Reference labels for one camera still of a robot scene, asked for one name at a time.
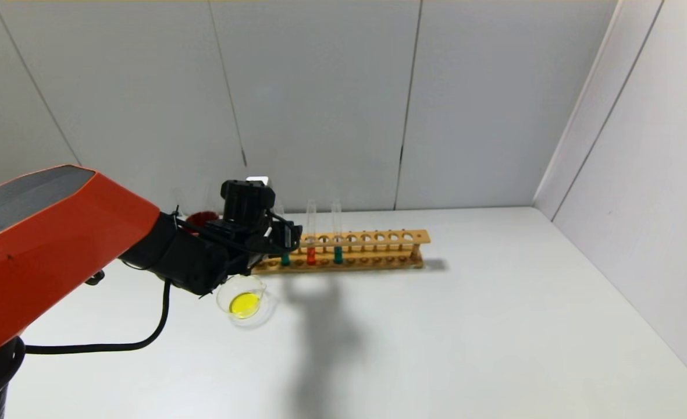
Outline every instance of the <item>black joint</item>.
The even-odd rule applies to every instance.
[[[106,278],[106,273],[103,271],[98,271],[96,274],[94,274],[90,279],[85,281],[85,284],[88,285],[97,285],[100,281],[103,280],[103,278]]]

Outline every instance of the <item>test tube rack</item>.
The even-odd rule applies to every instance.
[[[301,274],[328,271],[370,271],[378,269],[423,268],[421,244],[431,243],[426,230],[349,231],[336,242],[332,233],[315,236],[308,242],[303,235],[299,249],[289,254],[290,264],[280,259],[264,260],[253,268],[254,274]],[[333,249],[343,248],[343,263],[335,263]],[[307,263],[307,248],[314,247],[316,262]]]

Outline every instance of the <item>tube with green liquid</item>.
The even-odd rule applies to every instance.
[[[279,199],[276,199],[276,205],[273,211],[281,218],[284,218],[284,204]],[[282,266],[291,265],[292,261],[289,259],[289,254],[282,254]]]
[[[343,263],[343,247],[340,243],[343,242],[341,235],[341,201],[334,199],[330,203],[330,214],[333,215],[333,242],[336,246],[333,247],[333,262],[337,264]]]

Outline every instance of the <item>test tube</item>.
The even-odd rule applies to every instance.
[[[284,204],[280,199],[276,199],[276,205],[273,207],[273,211],[281,218],[284,218]],[[289,254],[282,254],[282,266],[291,265],[291,260],[289,259]]]
[[[343,247],[340,243],[343,241],[343,236],[341,236],[341,201],[338,199],[333,199],[330,203],[330,214],[333,215],[333,242],[335,247],[333,247],[333,262],[337,264],[343,263]]]
[[[314,265],[315,261],[315,223],[317,222],[317,204],[314,199],[307,201],[307,264]]]

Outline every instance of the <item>white tabletop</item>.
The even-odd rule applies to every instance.
[[[211,296],[173,289],[168,325],[144,350],[27,356],[8,417],[687,418],[687,369],[537,210],[343,222],[425,228],[426,268],[263,276],[276,310],[253,331]],[[317,231],[329,225],[319,215]],[[161,293],[115,262],[23,339],[135,342],[154,329]]]

